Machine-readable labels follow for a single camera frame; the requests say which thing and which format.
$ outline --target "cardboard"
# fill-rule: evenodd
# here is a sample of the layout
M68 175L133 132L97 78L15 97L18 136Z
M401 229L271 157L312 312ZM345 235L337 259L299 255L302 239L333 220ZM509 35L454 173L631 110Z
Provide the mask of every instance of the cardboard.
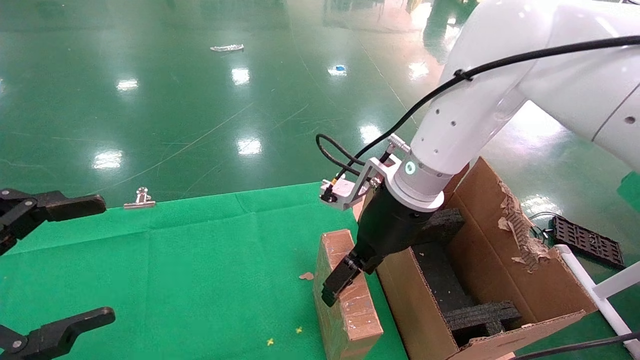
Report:
M339 296L333 307L322 300L323 281L353 248L349 230L321 237L314 279L314 301L327 360L361 360L383 330L362 274Z
M520 327L471 339L459 348L415 254L407 249L389 255L378 267L378 277L411 359L509 359L511 352L596 310L557 251L540 247L523 230L529 220L491 166L478 159L456 188L463 176L448 186L455 191L445 205L460 209L466 223L447 246L447 256L477 303L512 301L522 315Z

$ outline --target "cable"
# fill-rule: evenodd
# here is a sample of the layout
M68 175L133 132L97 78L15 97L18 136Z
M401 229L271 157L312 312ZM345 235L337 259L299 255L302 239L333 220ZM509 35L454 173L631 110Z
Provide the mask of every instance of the cable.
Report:
M547 216L550 216L550 217L561 217L561 218L564 218L564 216L562 216L562 215L560 215L560 214L557 214L557 213L554 213L553 211L540 211L540 212L539 212L539 213L537 213L537 214L533 214L533 215L531 215L531 216L529 217L529 220L533 220L533 219L535 219L535 218L537 218L537 217L541 217L541 216L543 216L543 215L547 215Z
M325 135L325 134L317 134L316 135L316 144L318 145L318 149L320 149L320 151L324 154L324 156L326 157L327 155L330 156L330 154L326 151L326 149L322 146L322 144L320 144L320 139L325 139L326 141L328 141L329 143L331 143L331 145L333 145L336 149L338 149L338 151L340 151L341 153L343 153L343 155L345 155L347 158L349 158L349 160L353 161L354 163L364 166L364 161L359 160L358 158L355 158L353 155L351 155L342 145L340 145L338 142L336 142L333 138Z
M435 90L428 93L427 96L421 98L418 102L415 103L401 118L396 122L389 130L385 131L382 135L377 137L377 139L373 140L371 143L367 144L363 147L358 153L355 155L355 158L360 158L365 152L369 151L375 145L388 138L392 133L395 133L413 114L418 111L421 107L423 107L427 102L435 98L436 96L442 94L446 90L450 89L452 86L461 83L462 81L473 81L473 77L483 72L497 69L499 67L512 65L515 63L520 63L528 60L535 60L540 58L546 58L548 56L555 56L561 54L568 53L576 53L579 51L588 51L588 50L596 50L596 49L605 49L608 47L621 47L628 45L640 45L640 36L630 36L630 37L618 37L618 38L608 38L603 40L594 40L587 42L579 42L576 44L570 45L562 45L557 47L550 47L548 49L540 49L535 51L530 51L528 53L518 54L514 56L509 56L507 58L503 58L500 60L491 61L484 65L480 65L478 67L474 67L468 71L457 70L454 73L453 79L450 79L446 83L438 86ZM355 161L350 161L346 167L350 167L353 165ZM345 167L338 173L336 178L342 176L346 171Z
M550 348L548 350L532 352L531 354L516 356L512 360L531 360L539 357L551 356L555 354L562 354L563 352L584 350L586 348L602 347L605 345L612 345L616 343L623 343L624 341L640 339L640 331L632 332L630 334L615 336L613 338L601 339L595 341L587 341L585 343L579 343L574 345L566 345L563 347Z
M340 162L340 160L336 159L333 157L333 155L331 155L320 143L320 139L325 139L326 141L330 142L333 146L335 146L336 149L338 149L341 153L343 153L347 158L349 158L351 160L351 162L349 163L349 165L346 165L342 162ZM347 150L345 150L345 148L343 148L340 144L338 144L334 139L330 138L329 136L326 136L325 134L317 134L316 135L316 145L318 145L318 149L320 149L320 152L322 152L322 155L325 156L325 158L329 159L329 161L331 161L332 163L338 165L340 168L342 168L342 171L340 172L340 175L336 176L334 179L338 179L340 176L342 176L345 172L350 172L356 176L360 176L360 172L355 170L354 168L351 167L351 165L353 163L356 163L358 165L364 165L363 161L360 161L356 158L354 158L350 153L347 152Z

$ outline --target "green tablecloth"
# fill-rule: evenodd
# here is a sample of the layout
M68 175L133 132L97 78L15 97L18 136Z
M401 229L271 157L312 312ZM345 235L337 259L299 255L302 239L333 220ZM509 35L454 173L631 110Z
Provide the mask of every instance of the green tablecloth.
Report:
M324 359L312 283L298 276L315 270L321 233L357 226L317 187L45 223L0 258L0 323L25 334L111 306L116 322L65 359ZM385 330L367 358L406 359L377 277L367 282Z

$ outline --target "robotic arm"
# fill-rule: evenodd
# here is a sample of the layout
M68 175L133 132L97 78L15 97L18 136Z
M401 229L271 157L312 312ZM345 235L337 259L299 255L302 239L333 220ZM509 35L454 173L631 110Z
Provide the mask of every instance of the robotic arm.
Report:
M597 1L486 0L474 10L440 80L535 49L640 35L640 8ZM532 100L565 127L640 170L640 47L622 46L525 61L475 76L433 100L404 160L367 160L355 183L324 181L330 206L346 209L379 187L360 217L355 248L330 274L323 299L332 306L361 272L402 251L444 201L442 189Z

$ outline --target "green floor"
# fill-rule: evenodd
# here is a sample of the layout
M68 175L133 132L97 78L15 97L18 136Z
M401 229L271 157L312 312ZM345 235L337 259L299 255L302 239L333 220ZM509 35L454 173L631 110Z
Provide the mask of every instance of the green floor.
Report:
M0 1L0 186L98 192L118 207L139 186L166 201L331 177L314 134L355 150L384 132L434 88L474 5ZM209 49L236 43L245 50ZM483 155L529 213L561 212L640 260L640 214L616 193L623 163L533 107ZM613 274L583 263L596 281ZM633 329L638 299L638 285L612 299ZM610 334L591 315L536 348Z

